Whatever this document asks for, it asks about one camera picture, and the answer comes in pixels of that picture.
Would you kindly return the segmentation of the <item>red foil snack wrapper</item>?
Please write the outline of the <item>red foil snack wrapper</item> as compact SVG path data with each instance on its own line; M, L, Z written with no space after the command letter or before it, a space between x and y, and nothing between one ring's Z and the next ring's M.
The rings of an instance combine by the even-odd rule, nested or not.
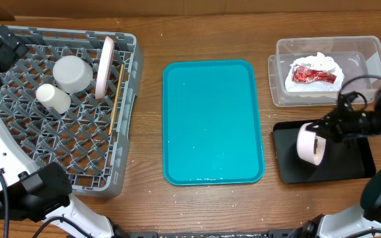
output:
M314 70L308 67L304 67L302 65L298 65L294 69L292 81L295 83L305 83L305 84L313 83L316 81L324 81L326 83L333 84L336 78L337 76L332 73L328 73L326 71Z

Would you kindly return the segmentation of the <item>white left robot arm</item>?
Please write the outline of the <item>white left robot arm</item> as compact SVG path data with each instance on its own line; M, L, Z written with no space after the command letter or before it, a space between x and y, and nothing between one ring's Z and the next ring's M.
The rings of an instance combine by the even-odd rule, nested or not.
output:
M0 219L122 236L78 195L122 190L142 65L132 34L0 25Z

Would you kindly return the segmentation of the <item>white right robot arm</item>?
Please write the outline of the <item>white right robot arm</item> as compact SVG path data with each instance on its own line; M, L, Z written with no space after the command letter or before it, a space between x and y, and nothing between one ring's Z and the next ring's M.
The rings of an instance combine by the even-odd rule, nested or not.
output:
M324 117L304 124L297 139L297 152L303 158L327 142L381 135L381 89L376 92L373 110L354 109L353 101L360 92L337 95L337 106ZM318 215L290 237L377 237L381 236L381 169L367 182L360 202L332 215Z

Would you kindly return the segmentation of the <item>white paper cup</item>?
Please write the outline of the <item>white paper cup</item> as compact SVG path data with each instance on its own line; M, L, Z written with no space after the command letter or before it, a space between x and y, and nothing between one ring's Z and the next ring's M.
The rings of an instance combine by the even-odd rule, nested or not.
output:
M39 86L36 90L36 98L44 107L53 108L59 114L63 114L71 106L69 95L51 84Z

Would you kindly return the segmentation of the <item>pink bowl with leftovers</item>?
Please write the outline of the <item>pink bowl with leftovers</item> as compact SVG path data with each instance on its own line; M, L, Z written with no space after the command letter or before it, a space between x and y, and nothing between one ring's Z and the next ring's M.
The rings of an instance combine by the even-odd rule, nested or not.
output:
M312 123L301 126L296 143L297 154L301 160L318 166L325 155L326 139L319 137L315 132L307 130ZM317 154L314 155L314 140L317 139Z

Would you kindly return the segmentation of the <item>large white napkin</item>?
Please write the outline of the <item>large white napkin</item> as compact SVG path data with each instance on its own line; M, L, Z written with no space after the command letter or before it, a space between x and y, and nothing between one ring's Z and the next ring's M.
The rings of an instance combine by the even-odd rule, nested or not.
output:
M333 84L324 81L316 81L313 83L295 83L292 81L294 69L302 65L310 69L326 71L337 76ZM303 92L320 92L320 91L338 91L341 88L345 76L343 70L330 56L325 56L323 53L318 52L316 56L307 56L298 58L290 64L290 70L285 79L285 89L289 93L303 93Z

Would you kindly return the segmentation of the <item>white round plate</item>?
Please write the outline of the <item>white round plate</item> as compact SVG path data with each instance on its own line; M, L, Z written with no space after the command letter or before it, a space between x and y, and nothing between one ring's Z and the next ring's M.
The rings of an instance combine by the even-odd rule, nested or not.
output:
M108 80L110 78L111 66L114 53L114 40L110 37L106 37L101 58L99 61L99 67L97 71L97 79L95 85L95 98L97 100L102 99L106 94Z

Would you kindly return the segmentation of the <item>grey-green bowl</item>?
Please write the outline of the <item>grey-green bowl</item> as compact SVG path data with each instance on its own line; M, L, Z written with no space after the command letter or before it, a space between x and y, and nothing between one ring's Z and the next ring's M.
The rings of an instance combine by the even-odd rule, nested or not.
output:
M56 85L66 93L85 90L93 78L91 66L77 56L64 56L52 70Z

